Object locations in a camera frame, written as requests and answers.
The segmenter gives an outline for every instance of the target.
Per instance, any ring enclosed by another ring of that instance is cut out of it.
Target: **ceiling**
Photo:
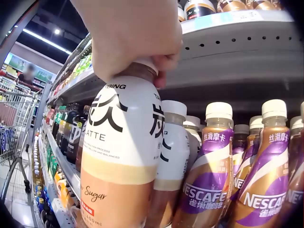
[[[36,15],[26,25],[25,29],[42,36],[70,52],[88,34],[88,30],[83,24],[81,17],[69,0],[40,1],[40,7]],[[58,35],[54,33],[55,29],[60,30]],[[65,63],[68,57],[67,53],[25,32],[20,34],[17,42],[60,63]]]

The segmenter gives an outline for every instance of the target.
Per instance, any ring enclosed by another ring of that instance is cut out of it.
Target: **red label tag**
[[[86,205],[85,202],[83,202],[82,200],[81,200],[81,205],[90,215],[94,216],[94,210],[90,208],[88,205]]]

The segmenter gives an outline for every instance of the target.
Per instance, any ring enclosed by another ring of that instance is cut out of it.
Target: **ceiling light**
[[[55,43],[53,43],[53,42],[51,42],[51,41],[49,41],[49,40],[43,38],[42,36],[37,35],[36,33],[31,32],[30,30],[23,29],[23,31],[24,31],[25,33],[28,33],[28,34],[30,34],[30,35],[36,37],[37,39],[40,39],[40,40],[42,40],[42,41],[48,43],[49,45],[52,45],[52,46],[55,47],[55,48],[58,48],[58,49],[61,50],[61,51],[64,51],[65,53],[67,53],[67,54],[69,54],[69,55],[72,54],[70,51],[65,50],[63,47],[60,47],[59,45],[57,45],[57,44],[55,44]]]

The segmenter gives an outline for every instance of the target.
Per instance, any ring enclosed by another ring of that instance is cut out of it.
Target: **coffee bottle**
[[[217,12],[239,11],[248,9],[242,0],[218,0]]]
[[[284,224],[286,220],[295,212],[298,204],[303,202],[303,173],[304,173],[304,102],[301,104],[301,117],[294,117],[290,120],[290,142],[289,142],[289,183],[285,201],[277,216],[273,228]]]
[[[264,125],[262,124],[262,116],[254,116],[254,117],[250,118],[250,121],[249,121],[250,135],[247,137],[247,148],[243,153],[241,165],[240,165],[240,167],[235,175],[234,181],[233,181],[232,194],[230,197],[231,203],[230,203],[229,209],[226,213],[226,216],[224,219],[225,221],[227,221],[231,212],[234,210],[240,188],[242,187],[242,184],[243,184],[244,180],[246,179],[246,177],[253,165],[257,151],[259,149],[260,131],[263,129],[263,127],[264,127]]]
[[[188,134],[190,145],[187,173],[190,171],[202,146],[202,139],[199,137],[200,122],[201,120],[195,116],[186,116],[186,121],[183,123]]]
[[[88,119],[90,106],[86,105],[83,108],[83,112],[78,114],[73,119],[73,125],[70,133],[69,144],[67,146],[67,161],[75,164],[76,156],[78,152],[78,144],[81,136],[81,130],[86,120]]]
[[[209,0],[187,0],[184,12],[186,20],[216,13]]]
[[[265,102],[262,119],[259,149],[238,194],[228,228],[272,227],[286,197],[289,129],[285,124],[285,102]]]
[[[79,139],[79,144],[78,144],[78,151],[77,151],[77,156],[76,156],[76,170],[80,172],[81,170],[81,158],[82,158],[82,148],[83,148],[83,139],[85,138],[85,129],[87,126],[88,120],[85,121],[84,125],[82,126],[81,129],[81,134],[80,134],[80,139]]]
[[[248,9],[276,10],[269,0],[246,0]]]
[[[183,186],[172,228],[215,226],[231,192],[231,105],[214,102],[206,108],[202,148]]]
[[[162,105],[164,138],[145,228],[163,228],[171,223],[190,153],[188,135],[183,127],[186,105],[171,100],[162,101]]]
[[[81,214],[89,228],[144,224],[165,119],[152,83],[157,74],[151,59],[138,59],[91,105],[81,159]]]
[[[80,106],[77,103],[73,103],[71,106],[71,109],[67,113],[67,120],[63,129],[61,144],[60,144],[60,150],[63,153],[63,155],[66,155],[67,152],[67,146],[69,144],[69,138],[71,134],[71,129],[73,126],[73,120],[74,117],[79,114]]]
[[[232,161],[233,177],[235,177],[242,163],[244,150],[246,149],[247,137],[249,135],[249,126],[246,124],[237,124],[234,126],[234,136],[232,140]]]

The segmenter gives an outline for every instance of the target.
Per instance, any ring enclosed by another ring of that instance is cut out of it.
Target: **shopping cart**
[[[17,163],[24,177],[25,191],[30,193],[30,184],[23,168],[21,154],[28,139],[30,116],[37,102],[38,93],[18,84],[18,81],[0,77],[0,165],[6,160],[9,161],[9,172],[2,188],[1,200],[5,200]]]

